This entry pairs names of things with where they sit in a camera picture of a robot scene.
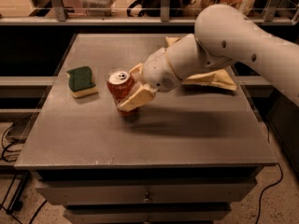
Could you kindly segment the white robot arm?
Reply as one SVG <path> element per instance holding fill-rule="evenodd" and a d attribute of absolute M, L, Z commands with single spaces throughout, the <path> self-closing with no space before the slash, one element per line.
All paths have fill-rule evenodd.
<path fill-rule="evenodd" d="M 194 32 L 152 53 L 131 70 L 137 86 L 118 102 L 131 111 L 169 92 L 183 80 L 243 63 L 299 105 L 299 45 L 271 35 L 243 13 L 226 5 L 205 8 Z"/>

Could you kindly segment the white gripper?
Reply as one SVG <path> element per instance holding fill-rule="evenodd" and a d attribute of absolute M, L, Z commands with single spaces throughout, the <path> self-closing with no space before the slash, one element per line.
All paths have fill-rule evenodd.
<path fill-rule="evenodd" d="M 120 111 L 129 112 L 151 102 L 157 91 L 169 92 L 181 84 L 167 60 L 166 48 L 152 53 L 142 64 L 134 66 L 129 73 L 136 82 L 129 93 L 117 104 Z"/>

